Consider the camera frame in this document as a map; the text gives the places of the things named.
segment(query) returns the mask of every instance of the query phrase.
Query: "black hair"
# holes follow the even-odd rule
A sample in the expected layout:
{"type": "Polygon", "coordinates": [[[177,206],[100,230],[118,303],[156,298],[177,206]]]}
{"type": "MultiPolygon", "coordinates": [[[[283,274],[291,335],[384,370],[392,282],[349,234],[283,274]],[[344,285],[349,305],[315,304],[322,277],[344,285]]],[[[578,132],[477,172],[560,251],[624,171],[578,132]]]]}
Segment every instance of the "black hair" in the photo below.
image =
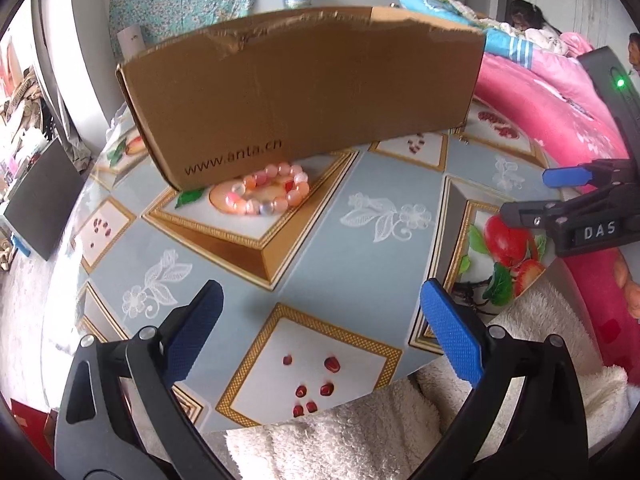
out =
{"type": "Polygon", "coordinates": [[[548,25],[556,31],[558,35],[561,34],[557,28],[545,19],[542,14],[542,9],[531,2],[526,0],[513,0],[507,10],[507,20],[511,27],[513,27],[513,17],[517,15],[520,15],[530,28],[543,28],[545,25],[548,25]]]}

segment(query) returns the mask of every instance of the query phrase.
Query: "white cylinder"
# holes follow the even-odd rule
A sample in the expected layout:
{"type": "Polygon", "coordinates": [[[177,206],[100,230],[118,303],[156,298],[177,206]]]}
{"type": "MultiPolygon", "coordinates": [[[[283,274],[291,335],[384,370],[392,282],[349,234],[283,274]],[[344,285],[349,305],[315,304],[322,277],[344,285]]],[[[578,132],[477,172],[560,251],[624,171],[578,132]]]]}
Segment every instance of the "white cylinder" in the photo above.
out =
{"type": "Polygon", "coordinates": [[[118,42],[125,61],[145,49],[145,41],[142,39],[142,31],[140,31],[139,25],[123,28],[118,33],[118,42]]]}

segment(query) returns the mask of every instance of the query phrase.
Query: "blue textured pad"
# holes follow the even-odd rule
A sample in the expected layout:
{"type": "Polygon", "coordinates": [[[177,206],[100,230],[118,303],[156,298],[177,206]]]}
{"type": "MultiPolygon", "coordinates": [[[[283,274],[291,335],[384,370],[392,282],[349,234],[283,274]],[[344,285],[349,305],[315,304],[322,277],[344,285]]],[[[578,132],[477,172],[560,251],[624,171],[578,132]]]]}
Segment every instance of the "blue textured pad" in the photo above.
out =
{"type": "Polygon", "coordinates": [[[586,186],[592,178],[591,171],[580,166],[545,170],[542,173],[542,182],[547,187],[586,186]]]}
{"type": "Polygon", "coordinates": [[[475,388],[482,378],[481,346],[456,313],[449,295],[438,283],[424,282],[420,307],[456,375],[475,388]]]}
{"type": "Polygon", "coordinates": [[[209,280],[191,303],[197,303],[171,344],[164,349],[167,368],[164,384],[171,386],[187,378],[205,341],[222,314],[224,295],[218,282],[209,280]]]}

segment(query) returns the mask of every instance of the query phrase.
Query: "white towel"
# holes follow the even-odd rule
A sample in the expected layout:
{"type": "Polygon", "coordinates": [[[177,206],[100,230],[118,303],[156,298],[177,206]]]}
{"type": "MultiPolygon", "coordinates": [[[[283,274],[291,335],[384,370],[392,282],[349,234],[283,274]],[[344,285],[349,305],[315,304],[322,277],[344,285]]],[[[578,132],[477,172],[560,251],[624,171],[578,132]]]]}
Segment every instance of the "white towel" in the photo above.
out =
{"type": "MultiPolygon", "coordinates": [[[[545,276],[500,314],[512,336],[543,340],[561,335],[574,360],[588,419],[591,451],[630,415],[626,374],[603,368],[600,354],[571,307],[545,276]]],[[[410,380],[326,412],[290,422],[227,432],[244,480],[404,480],[433,449],[470,391],[439,358],[410,380]]],[[[479,458],[494,452],[513,413],[522,380],[514,380],[479,458]]]]}

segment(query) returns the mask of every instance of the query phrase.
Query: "green leaf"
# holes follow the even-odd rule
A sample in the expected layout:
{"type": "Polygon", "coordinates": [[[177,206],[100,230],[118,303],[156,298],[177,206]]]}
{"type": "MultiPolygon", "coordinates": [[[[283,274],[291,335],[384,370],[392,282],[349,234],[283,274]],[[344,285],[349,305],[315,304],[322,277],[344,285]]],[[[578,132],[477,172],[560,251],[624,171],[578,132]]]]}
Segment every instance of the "green leaf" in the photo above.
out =
{"type": "Polygon", "coordinates": [[[546,236],[545,235],[536,235],[536,247],[538,248],[538,260],[542,260],[542,256],[545,255],[546,250],[546,236]]]}
{"type": "Polygon", "coordinates": [[[127,137],[122,139],[118,145],[107,153],[107,159],[109,160],[109,167],[113,168],[122,159],[122,154],[127,147],[127,137]]]}
{"type": "Polygon", "coordinates": [[[201,187],[200,189],[193,189],[192,191],[183,191],[178,195],[178,200],[175,203],[175,208],[178,209],[183,205],[190,204],[191,202],[195,202],[199,199],[204,193],[205,188],[201,187]]]}
{"type": "Polygon", "coordinates": [[[464,274],[465,272],[467,272],[470,266],[471,266],[471,260],[465,254],[464,256],[462,256],[462,259],[460,260],[460,274],[464,274]]]}
{"type": "Polygon", "coordinates": [[[495,306],[505,306],[513,299],[511,274],[503,264],[494,263],[494,275],[489,287],[482,294],[482,299],[491,301],[495,306]]]}
{"type": "Polygon", "coordinates": [[[484,243],[484,237],[475,225],[469,226],[469,246],[476,252],[482,254],[489,254],[489,249],[486,248],[484,243]]]}

